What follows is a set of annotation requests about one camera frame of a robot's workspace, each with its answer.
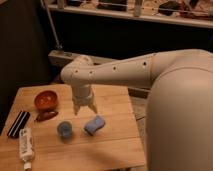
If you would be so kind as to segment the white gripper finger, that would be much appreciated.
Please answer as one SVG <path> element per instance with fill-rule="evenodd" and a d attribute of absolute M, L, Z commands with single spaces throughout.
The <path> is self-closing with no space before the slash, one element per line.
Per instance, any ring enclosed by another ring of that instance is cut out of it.
<path fill-rule="evenodd" d="M 78 115 L 78 113 L 79 113 L 79 111 L 80 111 L 80 106 L 78 106 L 78 105 L 74 105 L 74 107 L 73 107 L 73 110 L 74 110 L 74 114 L 77 116 Z"/>
<path fill-rule="evenodd" d="M 93 104 L 93 103 L 92 103 L 92 104 L 89 104 L 88 107 L 89 107 L 95 114 L 98 113 L 97 107 L 96 107 L 95 104 Z"/>

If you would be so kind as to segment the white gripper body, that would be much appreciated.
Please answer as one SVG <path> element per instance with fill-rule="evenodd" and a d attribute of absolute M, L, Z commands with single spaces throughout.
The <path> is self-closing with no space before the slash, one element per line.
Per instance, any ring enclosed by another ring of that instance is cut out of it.
<path fill-rule="evenodd" d="M 72 88 L 72 100 L 75 106 L 90 106 L 93 104 L 93 91 L 90 85 Z"/>

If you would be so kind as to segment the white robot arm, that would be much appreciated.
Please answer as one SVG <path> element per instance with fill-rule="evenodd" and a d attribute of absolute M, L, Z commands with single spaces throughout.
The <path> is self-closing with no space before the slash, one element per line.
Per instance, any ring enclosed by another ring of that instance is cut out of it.
<path fill-rule="evenodd" d="M 81 55 L 64 66 L 74 110 L 94 108 L 93 84 L 143 87 L 148 171 L 213 171 L 213 53 L 155 52 L 95 65 Z"/>

